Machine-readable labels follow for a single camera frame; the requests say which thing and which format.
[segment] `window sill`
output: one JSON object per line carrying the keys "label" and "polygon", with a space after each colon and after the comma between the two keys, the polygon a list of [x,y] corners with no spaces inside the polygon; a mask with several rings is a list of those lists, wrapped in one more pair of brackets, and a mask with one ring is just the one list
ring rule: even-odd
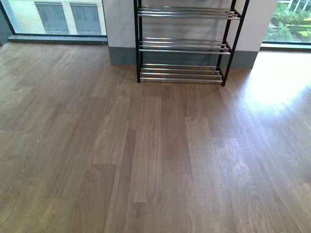
{"label": "window sill", "polygon": [[275,51],[305,51],[311,52],[311,45],[294,45],[294,44],[269,44],[263,43],[260,50],[275,50]]}
{"label": "window sill", "polygon": [[78,37],[78,36],[37,36],[37,35],[13,35],[9,42],[17,43],[42,43],[42,44],[66,44],[66,45],[107,45],[106,37]]}

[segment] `greenery outside window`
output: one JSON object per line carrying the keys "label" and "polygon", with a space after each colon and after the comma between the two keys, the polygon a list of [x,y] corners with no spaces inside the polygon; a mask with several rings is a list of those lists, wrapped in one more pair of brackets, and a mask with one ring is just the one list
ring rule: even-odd
{"label": "greenery outside window", "polygon": [[264,42],[311,44],[311,0],[279,0]]}

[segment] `wood grain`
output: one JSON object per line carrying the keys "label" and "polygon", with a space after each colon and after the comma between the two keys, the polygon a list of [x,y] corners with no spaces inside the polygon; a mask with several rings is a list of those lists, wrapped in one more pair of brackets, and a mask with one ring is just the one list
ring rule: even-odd
{"label": "wood grain", "polygon": [[199,232],[237,232],[206,117],[187,117],[187,135]]}
{"label": "wood grain", "polygon": [[124,232],[135,142],[136,142],[136,130],[129,130],[126,137],[120,181],[116,198],[116,205],[114,208],[111,223],[112,233]]}
{"label": "wood grain", "polygon": [[126,138],[126,119],[130,99],[112,96],[98,126],[92,150],[92,164],[117,164],[123,154]]}
{"label": "wood grain", "polygon": [[158,203],[128,203],[124,233],[161,232],[161,206]]}
{"label": "wood grain", "polygon": [[310,233],[309,60],[136,83],[107,46],[6,44],[0,233]]}
{"label": "wood grain", "polygon": [[65,232],[104,231],[115,173],[115,165],[90,165],[86,168]]}
{"label": "wood grain", "polygon": [[161,169],[168,173],[191,173],[186,124],[179,86],[162,87]]}
{"label": "wood grain", "polygon": [[161,232],[199,232],[191,175],[164,173],[162,190]]}
{"label": "wood grain", "polygon": [[160,201],[161,138],[160,97],[142,97],[133,168],[130,202]]}
{"label": "wood grain", "polygon": [[43,198],[38,209],[33,215],[33,220],[28,226],[27,233],[54,233],[64,232],[75,199],[69,198]]}

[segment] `metal shoe rack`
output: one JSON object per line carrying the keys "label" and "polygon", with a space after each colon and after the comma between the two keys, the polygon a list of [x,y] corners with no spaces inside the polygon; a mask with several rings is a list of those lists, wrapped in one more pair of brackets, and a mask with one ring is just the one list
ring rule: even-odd
{"label": "metal shoe rack", "polygon": [[[224,86],[232,64],[249,1],[245,0],[243,12],[240,14],[235,9],[236,0],[232,1],[231,8],[147,6],[142,5],[142,0],[134,0],[137,82],[212,83]],[[143,37],[143,17],[219,19],[227,20],[227,24],[222,40],[154,38]],[[238,20],[239,26],[234,43],[230,46],[227,42],[227,36],[231,21],[233,20]],[[143,62],[144,52],[217,54],[218,61],[216,66],[145,64]],[[223,55],[230,56],[225,72],[220,68]]]}

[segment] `window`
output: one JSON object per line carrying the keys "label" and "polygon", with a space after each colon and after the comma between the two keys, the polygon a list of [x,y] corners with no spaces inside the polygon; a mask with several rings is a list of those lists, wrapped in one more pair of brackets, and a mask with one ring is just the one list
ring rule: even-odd
{"label": "window", "polygon": [[311,44],[311,0],[279,0],[264,42]]}
{"label": "window", "polygon": [[35,3],[47,34],[69,34],[61,3]]}
{"label": "window", "polygon": [[0,0],[13,34],[106,36],[102,0]]}
{"label": "window", "polygon": [[78,34],[102,34],[96,4],[71,4],[71,8]]}

